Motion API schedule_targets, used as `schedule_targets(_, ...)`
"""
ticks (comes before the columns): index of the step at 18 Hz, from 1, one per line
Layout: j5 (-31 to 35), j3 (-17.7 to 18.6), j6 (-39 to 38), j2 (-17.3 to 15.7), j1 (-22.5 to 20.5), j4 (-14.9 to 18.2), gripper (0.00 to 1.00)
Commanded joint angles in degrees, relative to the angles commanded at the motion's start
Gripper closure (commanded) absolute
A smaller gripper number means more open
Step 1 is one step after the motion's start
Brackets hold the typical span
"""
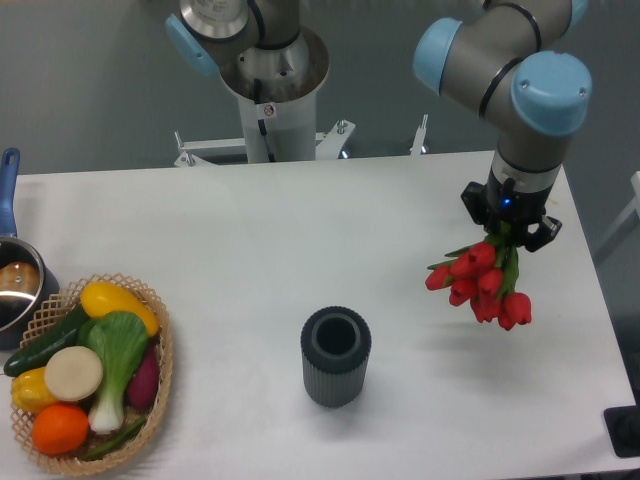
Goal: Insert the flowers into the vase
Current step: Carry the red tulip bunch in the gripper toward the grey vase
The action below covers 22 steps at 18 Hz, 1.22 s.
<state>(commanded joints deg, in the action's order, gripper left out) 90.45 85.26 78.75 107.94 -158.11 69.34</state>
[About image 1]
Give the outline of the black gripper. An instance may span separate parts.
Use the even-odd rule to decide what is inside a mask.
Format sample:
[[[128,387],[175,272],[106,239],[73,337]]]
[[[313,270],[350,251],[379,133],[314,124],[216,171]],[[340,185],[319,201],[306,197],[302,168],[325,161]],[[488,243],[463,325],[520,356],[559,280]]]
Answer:
[[[513,235],[525,235],[522,245],[536,252],[555,240],[562,222],[546,214],[546,202],[558,168],[527,172],[509,164],[492,164],[487,184],[469,182],[461,200],[476,225],[497,233],[502,222]]]

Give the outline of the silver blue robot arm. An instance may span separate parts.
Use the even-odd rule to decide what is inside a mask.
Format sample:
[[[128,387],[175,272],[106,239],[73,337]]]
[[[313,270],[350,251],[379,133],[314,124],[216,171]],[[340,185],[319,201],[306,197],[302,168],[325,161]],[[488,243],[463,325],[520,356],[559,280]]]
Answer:
[[[536,251],[558,220],[546,201],[592,91],[585,65],[550,50],[582,18],[584,1],[487,1],[472,24],[435,21],[413,56],[416,78],[500,131],[488,179],[462,201],[487,231]],[[175,50],[236,97],[252,163],[316,160],[316,95],[328,50],[296,1],[183,1],[165,22]]]

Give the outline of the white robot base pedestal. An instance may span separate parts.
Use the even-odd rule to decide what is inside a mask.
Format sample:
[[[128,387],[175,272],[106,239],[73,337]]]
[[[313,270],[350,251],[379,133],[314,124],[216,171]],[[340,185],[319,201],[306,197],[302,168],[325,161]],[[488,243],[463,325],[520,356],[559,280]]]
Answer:
[[[328,72],[327,47],[305,26],[289,45],[252,47],[221,68],[237,100],[250,164],[316,158],[316,96]]]

